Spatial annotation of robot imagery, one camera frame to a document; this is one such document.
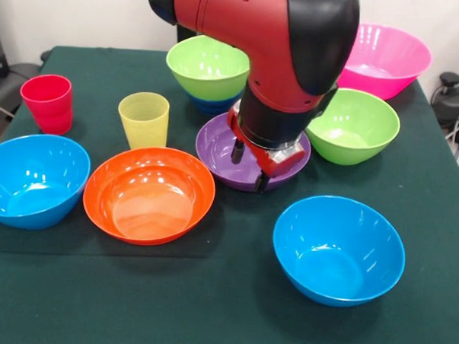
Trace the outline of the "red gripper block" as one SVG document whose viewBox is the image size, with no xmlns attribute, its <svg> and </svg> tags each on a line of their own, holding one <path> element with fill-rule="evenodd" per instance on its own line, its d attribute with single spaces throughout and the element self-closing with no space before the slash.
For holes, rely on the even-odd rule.
<svg viewBox="0 0 459 344">
<path fill-rule="evenodd" d="M 239 105 L 234 104 L 228 111 L 227 125 L 234 133 L 234 147 L 231 153 L 231 162 L 239 164 L 246 149 L 256 158 L 257 165 L 261 169 L 255 182 L 255 191 L 262 193 L 269 182 L 269 178 L 279 177 L 287 174 L 301 160 L 308 155 L 299 139 L 291 144 L 286 144 L 284 148 L 274 150 L 273 148 L 263 148 L 252 143 L 244 134 L 239 126 Z"/>
</svg>

